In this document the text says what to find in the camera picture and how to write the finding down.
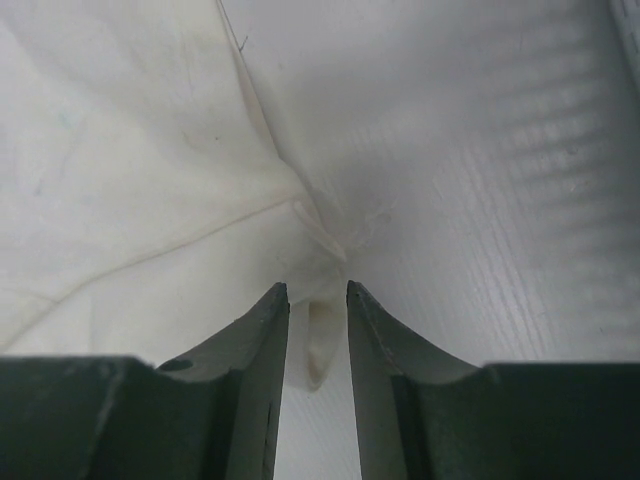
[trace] white background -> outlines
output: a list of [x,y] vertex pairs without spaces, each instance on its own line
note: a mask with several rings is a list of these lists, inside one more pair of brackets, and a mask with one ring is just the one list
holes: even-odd
[[[224,0],[349,276],[476,364],[640,357],[640,120],[608,2]],[[359,478],[348,354],[276,478]]]

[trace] wrinkled fabric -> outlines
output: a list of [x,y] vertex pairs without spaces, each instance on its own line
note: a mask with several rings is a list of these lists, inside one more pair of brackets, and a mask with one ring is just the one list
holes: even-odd
[[317,386],[342,249],[271,142],[210,0],[0,5],[0,345],[162,362],[276,281]]

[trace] metal jaw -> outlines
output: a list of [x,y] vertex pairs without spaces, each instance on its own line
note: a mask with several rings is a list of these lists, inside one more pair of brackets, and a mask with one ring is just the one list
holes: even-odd
[[640,365],[476,369],[347,302],[364,480],[640,478]]
[[0,478],[273,478],[289,304],[158,370],[128,357],[0,361]]

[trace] screw hole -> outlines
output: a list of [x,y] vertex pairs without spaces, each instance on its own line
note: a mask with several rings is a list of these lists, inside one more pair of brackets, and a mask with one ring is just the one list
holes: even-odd
[[191,360],[174,358],[173,360],[169,360],[168,362],[163,363],[158,368],[163,372],[179,372],[180,370],[186,370],[187,368],[193,367],[193,362]]

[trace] white fabric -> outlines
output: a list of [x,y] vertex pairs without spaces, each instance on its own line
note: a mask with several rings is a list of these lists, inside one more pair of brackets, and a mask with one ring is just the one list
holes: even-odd
[[161,362],[275,281],[317,385],[343,254],[275,154],[213,0],[0,4],[0,345]]

